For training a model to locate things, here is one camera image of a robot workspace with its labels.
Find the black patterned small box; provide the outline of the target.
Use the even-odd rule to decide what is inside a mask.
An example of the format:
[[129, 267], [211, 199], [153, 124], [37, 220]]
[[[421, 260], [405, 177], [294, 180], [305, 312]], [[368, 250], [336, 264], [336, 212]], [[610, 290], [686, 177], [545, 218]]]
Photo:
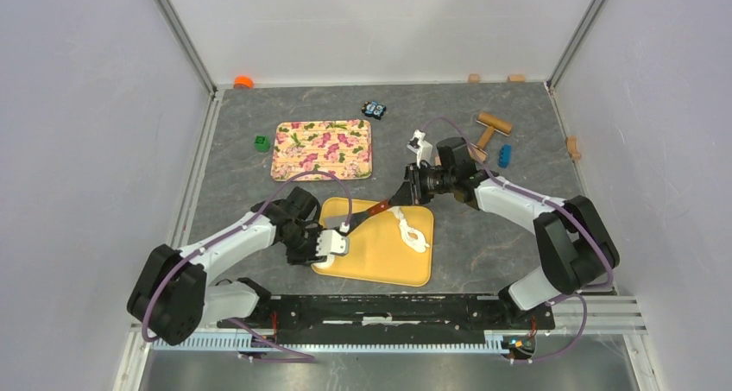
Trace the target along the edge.
[[364, 116], [381, 120], [385, 114], [387, 107], [384, 104], [379, 104], [376, 101], [367, 101], [363, 104], [361, 112]]

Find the wooden piece right edge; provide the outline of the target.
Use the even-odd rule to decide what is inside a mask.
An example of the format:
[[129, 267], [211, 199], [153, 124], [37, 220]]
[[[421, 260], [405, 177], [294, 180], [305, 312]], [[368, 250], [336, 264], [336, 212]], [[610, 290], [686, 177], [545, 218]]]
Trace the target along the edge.
[[582, 158], [582, 154], [577, 145], [577, 138], [575, 136], [567, 136], [565, 139], [565, 146], [572, 161], [579, 161]]

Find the wooden block at back wall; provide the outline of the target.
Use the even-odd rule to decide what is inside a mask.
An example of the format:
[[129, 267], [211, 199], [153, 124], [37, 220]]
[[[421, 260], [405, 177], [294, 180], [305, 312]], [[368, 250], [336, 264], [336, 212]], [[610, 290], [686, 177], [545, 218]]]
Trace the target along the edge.
[[467, 78], [467, 82], [468, 82], [469, 84], [477, 84], [477, 83], [479, 83], [480, 81], [481, 81], [481, 77], [480, 77], [480, 75], [479, 75], [478, 73], [471, 73], [471, 74], [470, 74], [470, 75], [468, 76], [468, 78]]

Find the orange plastic cap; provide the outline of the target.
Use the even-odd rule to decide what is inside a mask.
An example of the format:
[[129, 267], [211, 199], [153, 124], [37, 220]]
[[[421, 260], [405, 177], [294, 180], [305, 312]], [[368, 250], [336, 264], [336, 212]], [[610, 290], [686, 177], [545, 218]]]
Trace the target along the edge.
[[232, 82], [234, 89], [251, 89], [254, 86], [254, 81], [247, 76], [236, 76]]

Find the metal scraper with wooden handle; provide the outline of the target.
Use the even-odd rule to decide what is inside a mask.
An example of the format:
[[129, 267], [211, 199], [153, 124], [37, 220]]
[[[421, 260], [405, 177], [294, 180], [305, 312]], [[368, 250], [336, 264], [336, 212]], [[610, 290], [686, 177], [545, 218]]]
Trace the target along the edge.
[[324, 218], [323, 226], [328, 230], [336, 230], [341, 235], [347, 236], [353, 230], [355, 230], [359, 225], [363, 224], [368, 219], [372, 218], [373, 216], [375, 216], [377, 214], [385, 212], [386, 210], [388, 210], [391, 207], [393, 207], [393, 205], [388, 200], [384, 200], [375, 205], [372, 205], [367, 210], [352, 213], [350, 215], [349, 222], [346, 222], [347, 216]]

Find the green plastic block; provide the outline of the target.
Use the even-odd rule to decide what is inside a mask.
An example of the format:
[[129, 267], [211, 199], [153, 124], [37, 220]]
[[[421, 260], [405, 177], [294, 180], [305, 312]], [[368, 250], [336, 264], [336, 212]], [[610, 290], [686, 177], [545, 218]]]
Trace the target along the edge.
[[256, 136], [254, 146], [257, 152], [266, 153], [271, 148], [271, 142], [267, 136]]

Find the yellow cutting mat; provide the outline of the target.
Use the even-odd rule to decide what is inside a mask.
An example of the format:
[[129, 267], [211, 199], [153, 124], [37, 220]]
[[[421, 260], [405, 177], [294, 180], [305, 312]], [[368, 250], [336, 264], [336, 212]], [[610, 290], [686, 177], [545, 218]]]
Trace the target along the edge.
[[427, 243], [423, 251], [408, 246], [401, 237], [399, 220], [392, 212], [381, 213], [349, 234], [350, 248], [332, 263], [312, 266], [317, 274], [360, 281], [422, 287], [431, 277], [434, 216], [421, 206], [401, 208], [408, 226], [421, 232]]

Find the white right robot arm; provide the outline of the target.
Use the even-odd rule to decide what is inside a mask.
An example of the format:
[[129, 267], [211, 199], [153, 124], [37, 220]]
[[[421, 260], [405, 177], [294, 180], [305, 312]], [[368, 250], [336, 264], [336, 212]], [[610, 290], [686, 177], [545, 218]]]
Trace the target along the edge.
[[542, 195], [481, 169], [462, 137], [432, 145], [416, 130], [407, 146], [416, 160], [406, 166], [391, 205], [426, 205], [450, 194], [461, 204], [505, 218], [534, 235], [539, 266], [499, 292], [498, 315], [508, 328], [523, 327], [537, 306], [612, 277], [620, 256], [590, 199]]

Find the floral pattern tray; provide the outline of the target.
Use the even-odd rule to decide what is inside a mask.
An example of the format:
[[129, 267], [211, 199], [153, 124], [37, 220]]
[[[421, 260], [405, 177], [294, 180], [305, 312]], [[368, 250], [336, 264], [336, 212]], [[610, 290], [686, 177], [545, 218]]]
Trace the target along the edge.
[[270, 176], [282, 182], [306, 171], [324, 171], [340, 180], [360, 180], [372, 174], [372, 161], [367, 120], [284, 122], [275, 130]]

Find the white dough ball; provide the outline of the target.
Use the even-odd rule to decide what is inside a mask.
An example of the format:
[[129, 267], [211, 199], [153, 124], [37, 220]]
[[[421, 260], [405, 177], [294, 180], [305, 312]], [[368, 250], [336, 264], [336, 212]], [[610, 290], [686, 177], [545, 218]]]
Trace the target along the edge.
[[426, 240], [425, 235], [408, 223], [406, 216], [400, 207], [391, 207], [389, 211], [394, 215], [398, 222], [402, 242], [404, 242], [408, 248], [417, 253], [426, 253], [430, 244]]

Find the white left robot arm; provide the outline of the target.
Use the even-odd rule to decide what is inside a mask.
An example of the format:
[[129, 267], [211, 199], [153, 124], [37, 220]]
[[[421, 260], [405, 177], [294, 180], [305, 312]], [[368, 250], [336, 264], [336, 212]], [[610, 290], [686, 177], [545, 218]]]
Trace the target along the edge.
[[284, 199], [261, 202], [218, 233], [179, 249], [154, 248], [127, 302], [128, 313], [142, 323], [147, 342], [178, 345], [201, 325], [240, 318], [250, 328], [271, 317], [269, 292], [244, 278], [228, 285], [211, 281], [254, 253], [281, 244], [294, 266], [323, 262], [317, 251], [323, 230], [321, 204], [296, 186]]

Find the blue plastic block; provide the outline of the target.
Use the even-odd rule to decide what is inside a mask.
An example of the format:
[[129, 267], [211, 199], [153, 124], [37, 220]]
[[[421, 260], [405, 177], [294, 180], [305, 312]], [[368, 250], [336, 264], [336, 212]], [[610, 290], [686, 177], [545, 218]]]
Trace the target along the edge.
[[500, 148], [497, 165], [501, 168], [509, 166], [512, 159], [512, 146], [510, 144], [504, 144]]

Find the round white dough wrapper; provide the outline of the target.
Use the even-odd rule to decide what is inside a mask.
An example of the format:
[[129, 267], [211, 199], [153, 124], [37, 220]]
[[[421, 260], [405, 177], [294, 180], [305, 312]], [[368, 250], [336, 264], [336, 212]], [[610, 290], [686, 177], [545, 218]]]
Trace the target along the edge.
[[333, 255], [328, 255], [322, 262], [316, 262], [312, 266], [318, 269], [326, 269], [331, 267], [334, 262], [335, 257]]

